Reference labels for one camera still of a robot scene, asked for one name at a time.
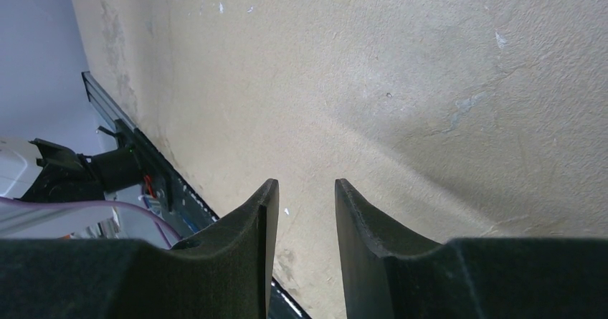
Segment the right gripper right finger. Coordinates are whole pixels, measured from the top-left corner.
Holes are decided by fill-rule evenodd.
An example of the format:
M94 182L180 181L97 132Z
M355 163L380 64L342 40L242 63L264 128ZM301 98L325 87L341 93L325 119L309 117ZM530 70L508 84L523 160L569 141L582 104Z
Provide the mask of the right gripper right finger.
M335 183L349 318L605 318L607 241L457 238L439 244Z

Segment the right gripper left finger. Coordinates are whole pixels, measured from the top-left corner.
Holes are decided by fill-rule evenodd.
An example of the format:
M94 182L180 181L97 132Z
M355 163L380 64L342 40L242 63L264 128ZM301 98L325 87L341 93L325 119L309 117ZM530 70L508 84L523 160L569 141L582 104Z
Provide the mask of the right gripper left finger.
M170 249L137 239L4 239L3 318L266 318L279 183Z

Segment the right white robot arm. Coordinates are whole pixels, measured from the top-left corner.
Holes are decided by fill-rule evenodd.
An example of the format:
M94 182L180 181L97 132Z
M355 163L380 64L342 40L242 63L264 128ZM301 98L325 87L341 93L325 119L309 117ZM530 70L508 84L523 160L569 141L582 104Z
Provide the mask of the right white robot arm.
M1 203L106 206L139 184L136 153L84 156L1 140ZM438 244L335 183L349 318L605 318L607 241L458 238ZM279 184L170 249L142 240L3 239L3 318L266 318Z

